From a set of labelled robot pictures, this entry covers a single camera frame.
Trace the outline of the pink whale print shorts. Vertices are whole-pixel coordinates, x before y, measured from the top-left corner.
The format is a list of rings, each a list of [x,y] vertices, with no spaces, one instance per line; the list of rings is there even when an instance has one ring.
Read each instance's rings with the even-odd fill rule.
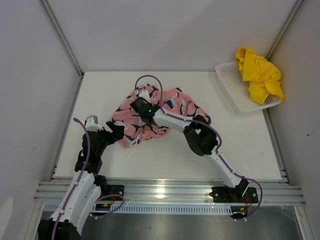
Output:
[[[154,85],[141,85],[128,95],[110,121],[124,127],[120,140],[124,148],[161,138],[169,130],[182,133],[198,156],[211,155],[218,146],[217,134],[209,128],[211,118],[180,88],[161,92]]]

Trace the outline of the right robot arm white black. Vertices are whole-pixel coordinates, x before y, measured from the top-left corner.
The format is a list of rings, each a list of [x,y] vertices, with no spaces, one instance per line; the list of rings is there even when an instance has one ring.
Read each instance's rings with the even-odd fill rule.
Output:
[[[225,187],[218,196],[221,200],[237,203],[246,197],[249,181],[239,175],[220,151],[222,138],[201,115],[183,116],[153,105],[143,97],[130,103],[146,124],[165,126],[183,133],[191,151],[205,157],[220,172]]]

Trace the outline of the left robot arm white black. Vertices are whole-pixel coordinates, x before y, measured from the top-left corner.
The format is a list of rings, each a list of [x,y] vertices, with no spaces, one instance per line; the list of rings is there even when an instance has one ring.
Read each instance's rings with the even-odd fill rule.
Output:
[[[84,122],[77,118],[73,120],[84,129],[82,149],[77,156],[71,184],[60,205],[49,219],[38,224],[40,240],[80,240],[83,226],[97,201],[124,198],[122,194],[109,194],[107,179],[99,174],[105,149],[123,139],[124,126],[108,121],[106,125],[110,130],[106,130],[94,115]]]

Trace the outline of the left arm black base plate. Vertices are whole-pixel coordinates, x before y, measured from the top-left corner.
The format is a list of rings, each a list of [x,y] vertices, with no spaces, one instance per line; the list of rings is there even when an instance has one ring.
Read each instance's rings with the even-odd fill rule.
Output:
[[[119,196],[116,195],[121,195],[124,196],[125,193],[125,186],[124,185],[108,185],[101,193],[101,198],[112,195],[109,197],[105,197],[103,201],[111,201],[111,202],[116,202],[116,201],[122,201],[122,199]]]

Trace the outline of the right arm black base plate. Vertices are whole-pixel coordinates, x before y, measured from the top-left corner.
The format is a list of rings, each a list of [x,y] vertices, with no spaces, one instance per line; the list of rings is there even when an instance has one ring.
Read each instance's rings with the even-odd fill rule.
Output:
[[[257,190],[254,187],[249,187],[245,193],[241,193],[235,188],[216,186],[211,189],[209,196],[215,203],[257,204],[259,202]]]

